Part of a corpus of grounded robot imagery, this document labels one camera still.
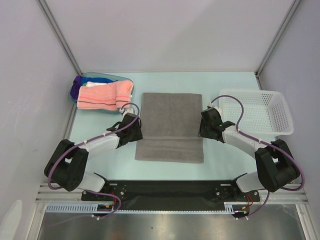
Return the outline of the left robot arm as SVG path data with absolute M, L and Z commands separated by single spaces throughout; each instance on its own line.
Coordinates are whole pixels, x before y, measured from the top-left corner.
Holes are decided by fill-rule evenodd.
M 101 135 L 80 143 L 61 140 L 44 169 L 48 187 L 68 192 L 80 189 L 92 192 L 99 200 L 107 199 L 110 195 L 107 180 L 98 173 L 86 171 L 88 160 L 142 140 L 141 127 L 138 115 L 126 113 L 122 121 L 115 123 Z

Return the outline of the grey terry towel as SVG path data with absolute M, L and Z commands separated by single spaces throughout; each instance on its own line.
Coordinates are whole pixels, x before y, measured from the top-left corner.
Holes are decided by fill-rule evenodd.
M 141 103 L 143 139 L 136 144 L 138 161 L 204 163 L 199 136 L 203 97 L 194 93 L 145 92 Z

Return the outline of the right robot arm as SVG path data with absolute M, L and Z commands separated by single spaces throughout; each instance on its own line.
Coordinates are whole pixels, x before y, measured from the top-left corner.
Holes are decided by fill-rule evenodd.
M 219 111 L 209 107 L 201 112 L 199 136 L 231 145 L 255 159 L 256 171 L 235 179 L 230 195 L 242 201 L 253 190 L 276 192 L 302 177 L 287 143 L 281 139 L 265 142 L 237 129 L 231 121 L 222 121 Z

